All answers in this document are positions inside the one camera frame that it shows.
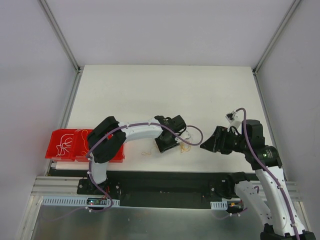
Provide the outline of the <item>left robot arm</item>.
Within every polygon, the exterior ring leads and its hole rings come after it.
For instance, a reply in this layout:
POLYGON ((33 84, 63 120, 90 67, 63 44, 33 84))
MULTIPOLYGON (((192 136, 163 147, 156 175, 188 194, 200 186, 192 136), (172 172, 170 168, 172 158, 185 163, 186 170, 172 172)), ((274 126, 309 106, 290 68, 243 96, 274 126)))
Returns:
POLYGON ((123 123, 109 116, 87 136, 89 150, 88 188, 94 194, 108 198, 107 166, 127 142, 153 139, 158 150, 163 153, 179 145, 178 139, 187 130, 180 115, 173 118, 157 115, 141 122, 123 123))

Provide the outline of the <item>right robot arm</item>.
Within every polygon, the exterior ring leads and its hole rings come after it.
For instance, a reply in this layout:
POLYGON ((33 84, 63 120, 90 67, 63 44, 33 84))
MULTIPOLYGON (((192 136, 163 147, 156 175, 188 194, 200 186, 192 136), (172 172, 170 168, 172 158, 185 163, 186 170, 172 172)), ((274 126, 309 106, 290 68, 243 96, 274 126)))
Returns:
POLYGON ((265 144, 263 126, 258 120, 241 123, 241 132, 217 126, 200 148, 229 155, 244 154, 262 185, 266 201, 254 192, 254 186, 244 172, 227 175, 217 193, 226 199, 239 197, 258 216, 263 230, 262 240, 314 240, 315 234, 306 230, 294 209, 286 186, 284 170, 277 149, 265 144))

